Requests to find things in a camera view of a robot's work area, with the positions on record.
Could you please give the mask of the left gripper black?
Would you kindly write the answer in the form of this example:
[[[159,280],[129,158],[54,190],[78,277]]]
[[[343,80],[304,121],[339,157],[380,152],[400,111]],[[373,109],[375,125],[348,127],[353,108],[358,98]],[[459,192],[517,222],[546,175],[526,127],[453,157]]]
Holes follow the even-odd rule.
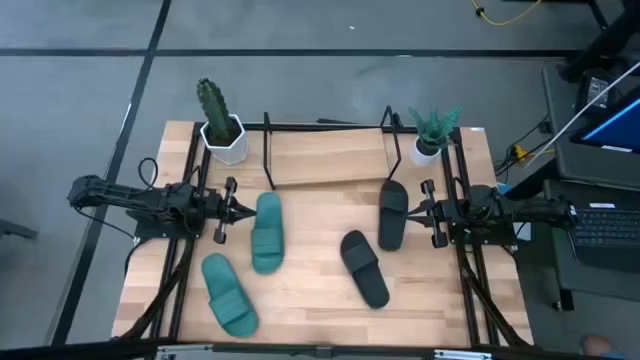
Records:
[[[225,193],[221,195],[214,188],[206,188],[207,195],[204,198],[203,217],[205,220],[218,221],[213,240],[218,244],[226,242],[226,225],[231,224],[232,211],[234,209],[234,195],[238,184],[234,177],[227,177],[224,185]],[[256,211],[241,203],[236,204],[237,221],[255,217]]]

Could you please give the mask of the black metal shelf end frame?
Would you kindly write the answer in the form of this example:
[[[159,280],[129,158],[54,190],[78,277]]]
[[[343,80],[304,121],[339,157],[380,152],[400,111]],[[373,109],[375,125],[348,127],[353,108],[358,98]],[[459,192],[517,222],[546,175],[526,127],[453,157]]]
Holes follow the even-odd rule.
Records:
[[[391,181],[398,169],[399,165],[402,162],[402,153],[400,150],[400,143],[398,134],[400,130],[403,128],[403,124],[401,122],[400,115],[395,112],[390,105],[385,107],[382,119],[379,124],[379,128],[383,133],[391,133],[393,137],[394,149],[396,152],[396,161],[391,168],[387,179]]]
[[[271,170],[271,135],[273,134],[271,128],[271,121],[268,112],[263,113],[263,170],[265,172],[269,187],[272,191],[276,190]]]

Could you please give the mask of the dark furniture foot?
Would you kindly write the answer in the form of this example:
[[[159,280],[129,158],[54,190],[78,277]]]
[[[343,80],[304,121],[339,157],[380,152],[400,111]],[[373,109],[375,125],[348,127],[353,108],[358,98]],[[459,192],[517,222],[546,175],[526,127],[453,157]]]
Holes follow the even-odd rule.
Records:
[[[0,219],[0,239],[5,235],[15,235],[27,240],[33,240],[38,236],[38,232],[8,220]]]

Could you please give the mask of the black laptop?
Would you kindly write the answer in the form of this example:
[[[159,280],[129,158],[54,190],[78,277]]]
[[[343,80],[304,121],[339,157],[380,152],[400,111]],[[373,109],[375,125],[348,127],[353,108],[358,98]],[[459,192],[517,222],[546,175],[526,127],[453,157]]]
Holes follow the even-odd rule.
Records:
[[[570,242],[581,264],[640,274],[640,208],[596,203],[573,207],[571,214]]]

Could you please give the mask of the person's leg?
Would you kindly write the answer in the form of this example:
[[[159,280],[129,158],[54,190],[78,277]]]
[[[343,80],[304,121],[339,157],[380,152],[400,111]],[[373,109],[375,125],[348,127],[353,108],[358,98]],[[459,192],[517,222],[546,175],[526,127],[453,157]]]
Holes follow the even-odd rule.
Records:
[[[622,0],[622,3],[622,14],[577,57],[558,69],[563,80],[575,81],[585,71],[598,68],[602,60],[617,56],[630,38],[640,33],[640,0]]]

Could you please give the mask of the black table rail frame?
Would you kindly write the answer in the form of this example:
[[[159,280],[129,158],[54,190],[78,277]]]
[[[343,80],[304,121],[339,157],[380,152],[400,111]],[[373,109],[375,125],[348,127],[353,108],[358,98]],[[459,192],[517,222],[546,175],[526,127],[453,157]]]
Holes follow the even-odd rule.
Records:
[[[315,124],[274,125],[278,132],[319,132]],[[398,134],[402,162],[393,177],[417,205],[420,184],[434,181],[438,198],[447,197],[445,172],[440,164],[415,166],[409,157],[413,135]],[[211,187],[222,187],[227,177],[238,181],[238,200],[254,206],[257,197],[271,190],[263,170],[263,132],[248,134],[249,154],[235,166],[212,161],[207,174]],[[285,222],[285,258],[269,275],[256,273],[251,264],[251,220],[236,223],[227,241],[213,240],[208,225],[195,243],[184,291],[172,294],[165,306],[160,334],[181,342],[226,343],[228,334],[209,307],[201,273],[202,260],[221,253],[231,263],[252,301],[259,319],[252,337],[264,345],[336,345],[382,347],[465,348],[470,329],[458,261],[453,247],[436,249],[429,229],[409,223],[402,246],[379,251],[379,266],[390,292],[389,303],[369,308],[340,257],[343,236],[361,231],[370,243],[377,240],[378,196],[376,180],[325,185],[278,186]]]

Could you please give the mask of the monitor with blue screen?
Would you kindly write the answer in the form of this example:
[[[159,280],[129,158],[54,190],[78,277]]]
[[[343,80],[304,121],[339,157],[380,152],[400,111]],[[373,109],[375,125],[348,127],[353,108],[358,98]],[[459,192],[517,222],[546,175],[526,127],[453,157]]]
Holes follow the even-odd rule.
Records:
[[[571,136],[577,144],[640,154],[640,85]]]

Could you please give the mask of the small spiky green plant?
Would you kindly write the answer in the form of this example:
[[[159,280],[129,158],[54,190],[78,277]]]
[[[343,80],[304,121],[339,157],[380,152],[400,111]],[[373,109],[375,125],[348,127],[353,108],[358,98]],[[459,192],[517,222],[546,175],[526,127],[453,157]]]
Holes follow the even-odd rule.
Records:
[[[447,144],[450,134],[458,126],[462,106],[458,105],[443,115],[433,108],[424,118],[417,110],[409,107],[408,112],[414,120],[419,142],[429,147],[442,147]]]

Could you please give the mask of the tall green cactus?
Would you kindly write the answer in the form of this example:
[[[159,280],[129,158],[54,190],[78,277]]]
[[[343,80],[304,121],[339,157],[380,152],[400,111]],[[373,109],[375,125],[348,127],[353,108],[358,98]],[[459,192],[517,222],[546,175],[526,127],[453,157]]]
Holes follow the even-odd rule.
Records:
[[[208,123],[208,141],[214,146],[230,146],[240,133],[231,118],[221,89],[208,78],[197,84],[197,96]]]

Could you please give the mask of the black rubber slide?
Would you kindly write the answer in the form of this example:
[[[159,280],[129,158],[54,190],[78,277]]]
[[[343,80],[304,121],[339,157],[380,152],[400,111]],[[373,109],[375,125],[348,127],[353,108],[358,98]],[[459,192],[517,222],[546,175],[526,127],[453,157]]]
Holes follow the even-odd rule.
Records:
[[[406,226],[409,196],[405,187],[394,180],[385,180],[379,194],[378,245],[386,251],[401,247]]]
[[[372,309],[386,306],[390,294],[379,259],[361,231],[353,230],[343,237],[340,255],[364,302]]]

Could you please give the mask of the grey desk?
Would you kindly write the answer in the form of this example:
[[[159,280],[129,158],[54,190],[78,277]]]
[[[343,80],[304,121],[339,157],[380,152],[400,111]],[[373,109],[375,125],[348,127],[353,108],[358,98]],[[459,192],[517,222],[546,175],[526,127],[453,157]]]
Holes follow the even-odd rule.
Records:
[[[553,144],[543,192],[562,195],[578,209],[640,209],[640,155],[572,142],[570,132],[587,123],[571,120],[578,85],[563,80],[553,64],[543,66],[541,77],[551,133],[562,134]],[[579,247],[569,231],[554,228],[551,234],[560,308],[572,307],[575,292],[640,302],[640,248]]]

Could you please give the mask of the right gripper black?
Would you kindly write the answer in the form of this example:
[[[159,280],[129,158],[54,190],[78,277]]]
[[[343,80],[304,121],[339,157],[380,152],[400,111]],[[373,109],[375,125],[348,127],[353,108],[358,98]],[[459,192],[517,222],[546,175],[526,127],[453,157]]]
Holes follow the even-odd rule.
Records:
[[[435,248],[443,248],[449,244],[464,246],[467,235],[463,223],[469,208],[468,197],[458,199],[454,196],[452,199],[436,200],[433,180],[425,180],[420,186],[426,200],[421,201],[416,208],[409,211],[406,219],[432,228],[431,240]],[[426,215],[414,215],[419,213],[426,213]]]

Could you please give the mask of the green rubber slide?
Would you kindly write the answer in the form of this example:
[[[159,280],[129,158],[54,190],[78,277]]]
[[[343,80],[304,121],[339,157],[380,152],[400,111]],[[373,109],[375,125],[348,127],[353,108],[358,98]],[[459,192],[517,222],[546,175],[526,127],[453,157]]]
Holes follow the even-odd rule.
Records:
[[[201,273],[209,295],[209,307],[218,324],[230,336],[248,338],[258,329],[255,307],[229,260],[220,253],[206,256]]]
[[[275,192],[258,196],[251,231],[252,266],[258,274],[271,274],[283,262],[285,253],[281,200]]]

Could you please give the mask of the wooden shelf board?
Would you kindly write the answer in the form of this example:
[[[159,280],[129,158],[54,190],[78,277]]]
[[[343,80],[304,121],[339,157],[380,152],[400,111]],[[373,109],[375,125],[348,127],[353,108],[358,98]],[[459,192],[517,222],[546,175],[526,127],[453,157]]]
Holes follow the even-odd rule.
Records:
[[[308,185],[387,177],[389,164],[381,130],[278,132],[270,144],[275,185]]]

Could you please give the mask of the black power brick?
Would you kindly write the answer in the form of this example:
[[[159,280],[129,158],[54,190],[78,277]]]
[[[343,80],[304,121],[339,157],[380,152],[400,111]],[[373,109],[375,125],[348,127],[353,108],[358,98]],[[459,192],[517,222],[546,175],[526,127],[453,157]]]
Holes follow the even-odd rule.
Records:
[[[583,112],[584,116],[599,116],[607,112],[609,106],[612,104],[612,99],[608,93],[602,95],[592,105],[587,107],[597,95],[605,90],[613,82],[613,77],[602,71],[590,71],[586,72],[578,88],[576,109],[580,110],[585,108]]]

